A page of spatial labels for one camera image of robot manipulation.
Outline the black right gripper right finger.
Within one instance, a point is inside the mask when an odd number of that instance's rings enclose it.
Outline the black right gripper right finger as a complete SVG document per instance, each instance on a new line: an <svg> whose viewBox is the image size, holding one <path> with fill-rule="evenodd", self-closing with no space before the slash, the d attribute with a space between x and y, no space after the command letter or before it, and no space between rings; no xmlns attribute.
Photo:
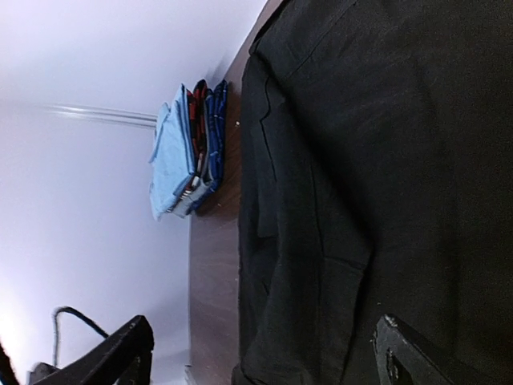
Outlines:
<svg viewBox="0 0 513 385"><path fill-rule="evenodd" d="M450 357L393 314L374 332L381 384L476 384L477 372Z"/></svg>

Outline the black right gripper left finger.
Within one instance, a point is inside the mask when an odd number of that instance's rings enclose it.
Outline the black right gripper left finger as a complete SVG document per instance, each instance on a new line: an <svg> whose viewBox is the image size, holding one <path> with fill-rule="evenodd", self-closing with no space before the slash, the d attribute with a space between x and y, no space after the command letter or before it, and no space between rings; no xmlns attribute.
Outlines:
<svg viewBox="0 0 513 385"><path fill-rule="evenodd" d="M137 315L82 358L58 369L37 364L27 376L29 384L101 385L151 383L154 348L152 328Z"/></svg>

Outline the black long sleeve shirt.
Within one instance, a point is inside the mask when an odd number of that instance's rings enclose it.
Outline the black long sleeve shirt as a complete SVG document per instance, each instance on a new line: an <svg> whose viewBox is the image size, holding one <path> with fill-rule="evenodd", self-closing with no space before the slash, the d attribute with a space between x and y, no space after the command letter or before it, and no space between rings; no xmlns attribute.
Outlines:
<svg viewBox="0 0 513 385"><path fill-rule="evenodd" d="M396 314L512 381L512 4L283 1L241 89L235 384L376 384Z"/></svg>

